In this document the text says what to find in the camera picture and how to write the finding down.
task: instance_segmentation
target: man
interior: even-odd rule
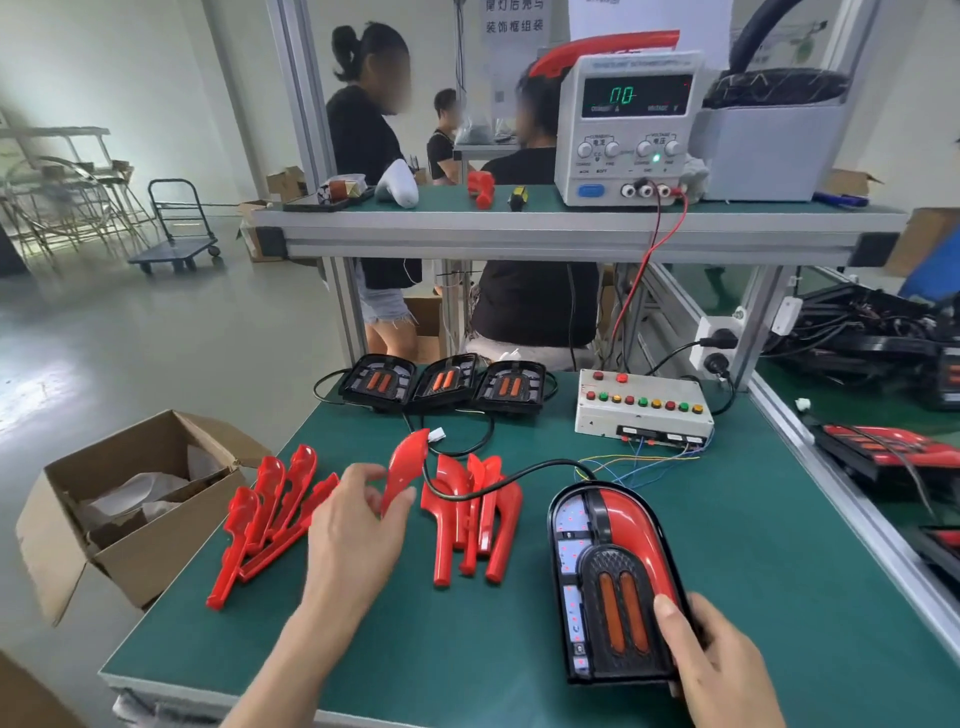
[[[434,184],[460,184],[460,153],[453,151],[453,134],[460,126],[460,104],[452,88],[433,97],[437,129],[426,143],[426,158]]]

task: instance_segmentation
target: power outlet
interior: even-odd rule
[[[712,336],[720,328],[728,328],[736,334],[737,339],[743,335],[743,319],[735,319],[733,316],[701,316],[700,324],[697,326],[696,339]],[[736,355],[736,349],[716,349],[715,347],[695,346],[690,350],[690,363],[697,370],[697,374],[704,376],[713,376],[704,369],[704,359],[714,352],[721,352],[730,361]]]

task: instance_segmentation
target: red object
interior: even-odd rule
[[[454,496],[465,496],[470,492],[470,476],[467,469],[449,455],[437,456],[437,477],[447,484]],[[467,523],[470,517],[468,500],[454,503],[457,514],[457,528],[453,537],[453,547],[458,551],[467,547]]]
[[[880,438],[918,468],[960,469],[960,449],[947,443],[938,443],[916,432],[896,427],[858,426],[857,429]],[[872,458],[878,465],[903,467],[900,459],[892,452],[851,429],[841,425],[824,425],[824,432],[854,449],[866,450],[863,454]]]
[[[496,510],[500,512],[500,528],[496,532],[496,543],[490,562],[487,564],[487,581],[500,584],[507,572],[510,549],[514,544],[516,524],[520,520],[520,508],[523,506],[523,491],[518,483],[505,485],[496,492]]]
[[[246,486],[237,488],[236,494],[230,500],[227,510],[227,520],[224,530],[232,538],[232,542],[224,551],[220,563],[220,573],[213,584],[213,591],[206,598],[206,606],[210,609],[223,609],[227,602],[233,582],[236,581],[240,562],[243,561],[247,549],[247,540],[250,535],[253,516],[256,514],[256,493]]]
[[[608,488],[601,489],[600,495],[607,506],[612,542],[626,548],[643,563],[655,595],[667,595],[676,604],[677,596],[660,550],[657,529],[646,511],[634,500]]]
[[[300,536],[310,530],[310,524],[313,522],[313,512],[330,497],[333,489],[339,483],[340,478],[336,473],[332,473],[326,480],[314,485],[310,495],[303,500],[300,506],[300,515],[297,516],[297,521],[289,528],[277,533],[269,546],[240,567],[240,581],[246,583],[253,579],[276,561],[280,554],[296,543]]]
[[[317,451],[309,445],[301,445],[294,456],[290,458],[290,469],[287,471],[287,480],[290,481],[290,490],[283,495],[279,512],[270,525],[267,526],[267,538],[273,539],[284,530],[294,517],[300,499],[310,487],[313,473],[317,470]]]
[[[470,491],[475,493],[483,488],[484,483],[487,482],[487,469],[480,458],[473,453],[467,456],[467,472],[470,475]],[[480,520],[480,499],[474,498],[469,504],[467,551],[464,554],[464,560],[460,562],[460,573],[463,576],[473,576],[477,571],[477,523]]]
[[[283,493],[286,480],[286,468],[283,461],[272,455],[263,458],[256,471],[256,483],[253,491],[259,496],[256,513],[253,515],[253,528],[247,541],[247,555],[254,556],[263,550],[267,542],[267,526],[274,519],[276,505]]]
[[[483,461],[484,469],[487,472],[484,488],[503,478],[500,469],[503,463],[499,456],[493,455]],[[477,526],[477,551],[481,556],[489,556],[493,549],[493,523],[496,516],[496,491],[487,493],[483,496],[483,502],[480,506],[480,523]]]
[[[530,69],[530,76],[557,78],[573,66],[581,56],[602,53],[629,53],[650,48],[676,48],[680,31],[649,31],[646,33],[618,33],[613,36],[593,36],[573,40],[557,46],[545,54]]]
[[[426,428],[411,432],[396,446],[394,454],[390,457],[390,466],[387,468],[387,487],[383,490],[381,517],[387,513],[387,509],[400,491],[423,474],[428,434],[430,430]]]
[[[437,490],[452,496],[452,489],[441,479],[434,478]],[[424,485],[420,491],[420,508],[433,514],[437,520],[437,553],[433,560],[433,585],[438,589],[450,586],[450,571],[453,569],[453,539],[457,530],[457,503],[444,500]]]

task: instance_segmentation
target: red wire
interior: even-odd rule
[[[684,219],[686,218],[686,211],[689,208],[689,200],[686,198],[686,195],[682,190],[678,189],[677,192],[678,194],[680,194],[681,197],[684,198],[684,211],[681,213],[680,219],[677,221],[677,224],[673,226],[673,230],[668,232],[659,243],[654,243],[653,245],[651,245],[649,250],[647,250],[646,255],[644,255],[643,259],[640,261],[640,270],[636,274],[636,278],[634,280],[634,287],[630,289],[630,295],[627,296],[626,302],[624,302],[623,307],[620,308],[620,315],[616,317],[616,323],[613,324],[613,331],[610,336],[611,343],[616,341],[616,333],[617,333],[617,330],[620,328],[620,322],[623,320],[623,314],[626,313],[627,310],[629,310],[630,308],[630,302],[634,299],[634,294],[636,293],[636,289],[640,285],[640,279],[643,278],[643,272],[647,269],[647,263],[650,261],[650,256],[653,254],[653,251],[659,248],[661,245],[663,245],[663,243],[665,243],[667,240],[669,240],[673,236],[673,233],[680,229],[680,225],[684,223]],[[658,214],[657,227],[659,226],[660,226],[660,216]]]

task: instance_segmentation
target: white wall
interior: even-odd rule
[[[9,121],[107,127],[111,155],[136,167],[138,193],[152,178],[186,177],[205,202],[241,198],[206,99],[177,2],[4,3],[0,106]]]

